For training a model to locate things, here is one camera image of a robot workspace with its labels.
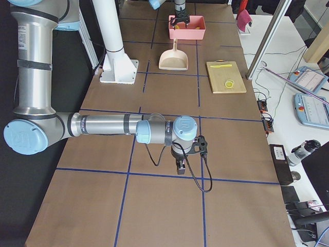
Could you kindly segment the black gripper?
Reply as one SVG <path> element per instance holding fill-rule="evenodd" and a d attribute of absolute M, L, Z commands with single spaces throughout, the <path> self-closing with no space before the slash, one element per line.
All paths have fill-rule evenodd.
<path fill-rule="evenodd" d="M 171 29 L 175 30 L 175 25 L 180 22 L 184 22 L 186 28 L 190 24 L 190 15 L 187 13 L 186 9 L 175 10 L 175 16 L 171 18 L 170 22 Z"/>
<path fill-rule="evenodd" d="M 173 157 L 176 159 L 176 168 L 178 175 L 185 174 L 185 157 L 184 154 L 187 154 L 191 150 L 191 143 L 172 143 L 171 145 L 171 153 Z"/>

